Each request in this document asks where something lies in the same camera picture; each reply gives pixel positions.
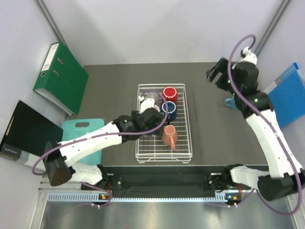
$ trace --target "blue binder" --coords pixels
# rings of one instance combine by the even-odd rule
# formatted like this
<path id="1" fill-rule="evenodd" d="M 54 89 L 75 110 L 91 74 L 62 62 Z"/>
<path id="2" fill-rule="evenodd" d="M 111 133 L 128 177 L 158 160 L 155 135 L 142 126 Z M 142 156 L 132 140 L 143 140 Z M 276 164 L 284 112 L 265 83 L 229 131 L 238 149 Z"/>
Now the blue binder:
<path id="1" fill-rule="evenodd" d="M 280 128 L 305 114 L 305 83 L 297 63 L 293 63 L 276 80 L 269 97 Z"/>

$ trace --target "orange mug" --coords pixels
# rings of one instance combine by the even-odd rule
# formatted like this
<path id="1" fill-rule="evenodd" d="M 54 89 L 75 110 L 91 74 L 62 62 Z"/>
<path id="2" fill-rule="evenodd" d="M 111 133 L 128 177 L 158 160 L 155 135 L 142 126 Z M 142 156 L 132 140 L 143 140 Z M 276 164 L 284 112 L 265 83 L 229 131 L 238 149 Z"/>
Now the orange mug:
<path id="1" fill-rule="evenodd" d="M 163 136 L 162 136 L 162 141 L 164 144 L 167 146 L 171 146 L 172 150 L 176 149 L 176 142 L 178 141 L 178 134 L 173 125 L 167 125 L 164 128 Z"/>

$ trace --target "blue mug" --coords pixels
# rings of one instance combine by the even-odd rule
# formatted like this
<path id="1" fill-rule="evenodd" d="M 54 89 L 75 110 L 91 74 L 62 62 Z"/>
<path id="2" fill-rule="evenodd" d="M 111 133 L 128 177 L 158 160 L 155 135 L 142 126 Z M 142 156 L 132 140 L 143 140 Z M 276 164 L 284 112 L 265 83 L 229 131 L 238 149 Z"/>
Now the blue mug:
<path id="1" fill-rule="evenodd" d="M 172 101 L 166 101 L 168 106 L 168 116 L 167 120 L 172 122 L 177 117 L 177 107 L 176 104 Z M 161 112 L 165 114 L 165 103 L 162 103 L 161 105 Z"/>
<path id="2" fill-rule="evenodd" d="M 237 110 L 234 98 L 227 98 L 227 99 L 225 99 L 224 100 L 224 104 L 226 106 L 230 107 L 232 110 Z"/>

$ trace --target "cutting board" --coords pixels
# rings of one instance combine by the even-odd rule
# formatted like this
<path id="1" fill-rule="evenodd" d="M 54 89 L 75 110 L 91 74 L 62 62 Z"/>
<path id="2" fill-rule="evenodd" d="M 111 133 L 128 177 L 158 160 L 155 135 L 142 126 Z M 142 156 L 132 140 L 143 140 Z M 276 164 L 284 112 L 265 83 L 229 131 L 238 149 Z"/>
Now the cutting board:
<path id="1" fill-rule="evenodd" d="M 63 129 L 63 141 L 69 141 L 77 137 L 81 137 L 85 134 L 91 133 L 104 126 L 104 121 L 100 118 L 94 119 L 77 119 L 67 120 L 62 125 Z M 79 163 L 94 166 L 102 163 L 102 150 L 96 151 L 83 159 L 79 160 Z"/>

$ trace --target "gray wall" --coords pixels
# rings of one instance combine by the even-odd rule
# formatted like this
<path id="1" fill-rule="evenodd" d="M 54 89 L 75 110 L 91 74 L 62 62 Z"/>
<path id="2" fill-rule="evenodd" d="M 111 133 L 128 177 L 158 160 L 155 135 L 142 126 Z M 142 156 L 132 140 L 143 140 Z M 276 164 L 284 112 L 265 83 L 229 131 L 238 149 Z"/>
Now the gray wall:
<path id="1" fill-rule="evenodd" d="M 293 62 L 305 75 L 305 1 L 291 1 L 287 11 L 258 58 L 261 89 L 266 88 Z M 305 167 L 305 116 L 283 129 L 295 157 Z"/>
<path id="2" fill-rule="evenodd" d="M 280 0 L 44 0 L 83 65 L 216 62 Z"/>
<path id="3" fill-rule="evenodd" d="M 0 2 L 0 136 L 19 100 L 61 125 L 65 115 L 32 89 L 49 46 L 56 39 L 33 0 Z M 26 228 L 40 177 L 31 168 L 0 158 L 0 224 Z"/>

